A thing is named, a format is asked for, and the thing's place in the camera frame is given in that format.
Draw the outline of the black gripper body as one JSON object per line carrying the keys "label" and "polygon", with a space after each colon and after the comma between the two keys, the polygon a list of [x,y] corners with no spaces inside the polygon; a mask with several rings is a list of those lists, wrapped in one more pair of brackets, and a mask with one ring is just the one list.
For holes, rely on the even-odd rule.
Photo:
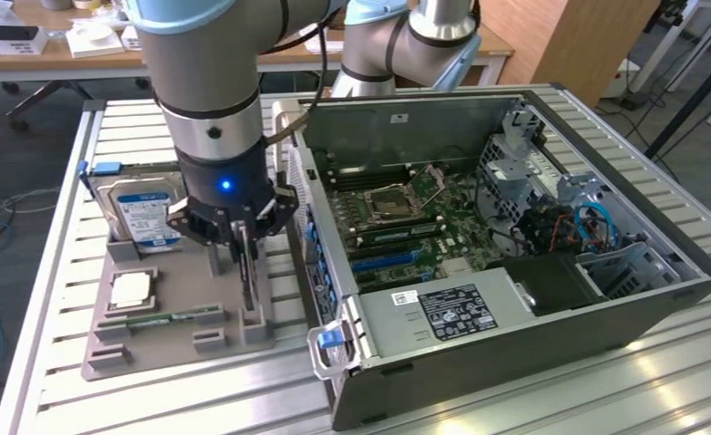
{"label": "black gripper body", "polygon": [[226,211],[239,248],[247,243],[247,211],[251,196],[269,181],[265,165],[266,141],[260,139],[238,156],[202,160],[175,153],[186,197]]}

